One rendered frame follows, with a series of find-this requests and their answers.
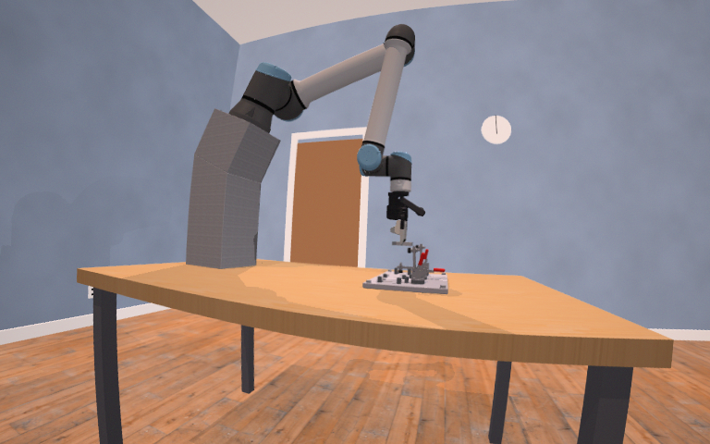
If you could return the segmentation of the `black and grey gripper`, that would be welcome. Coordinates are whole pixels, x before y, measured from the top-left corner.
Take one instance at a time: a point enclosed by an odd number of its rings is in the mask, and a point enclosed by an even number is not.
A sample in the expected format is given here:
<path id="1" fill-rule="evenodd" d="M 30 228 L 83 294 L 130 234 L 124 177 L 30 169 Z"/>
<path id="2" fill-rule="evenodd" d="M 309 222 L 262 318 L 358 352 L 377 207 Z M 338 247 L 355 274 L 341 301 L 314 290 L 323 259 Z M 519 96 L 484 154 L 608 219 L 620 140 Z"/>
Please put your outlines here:
<path id="1" fill-rule="evenodd" d="M 408 206 L 403 206 L 405 204 L 401 203 L 400 200 L 402 196 L 409 196 L 407 191 L 392 191 L 388 193 L 388 205 L 386 206 L 386 218 L 398 220 L 396 225 L 390 229 L 392 233 L 400 235 L 400 244 L 406 241 L 407 238 L 407 217 L 406 209 Z M 398 196 L 398 199 L 397 199 Z M 401 206 L 402 205 L 402 206 Z M 404 212 L 404 213 L 403 213 Z M 400 217 L 395 219 L 395 217 Z M 406 220 L 405 220 L 406 219 Z M 406 227 L 405 227 L 406 221 Z M 404 240 L 405 232 L 405 240 Z"/>

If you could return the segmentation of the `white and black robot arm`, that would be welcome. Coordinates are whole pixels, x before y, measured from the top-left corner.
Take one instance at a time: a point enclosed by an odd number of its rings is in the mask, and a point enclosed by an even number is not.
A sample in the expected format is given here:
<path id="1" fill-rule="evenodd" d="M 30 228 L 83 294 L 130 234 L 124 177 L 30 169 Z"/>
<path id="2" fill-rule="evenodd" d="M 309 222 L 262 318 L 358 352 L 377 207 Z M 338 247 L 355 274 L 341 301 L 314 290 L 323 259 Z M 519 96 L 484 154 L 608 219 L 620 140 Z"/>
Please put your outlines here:
<path id="1" fill-rule="evenodd" d="M 390 177 L 390 191 L 411 192 L 411 156 L 383 153 L 403 67 L 413 60 L 414 45 L 412 28 L 398 24 L 381 45 L 301 81 L 290 81 L 291 76 L 284 69 L 262 62 L 241 100 L 228 114 L 270 133 L 273 115 L 284 121 L 296 120 L 310 102 L 381 71 L 357 161 L 362 176 Z M 383 168 L 379 166 L 381 155 Z"/>

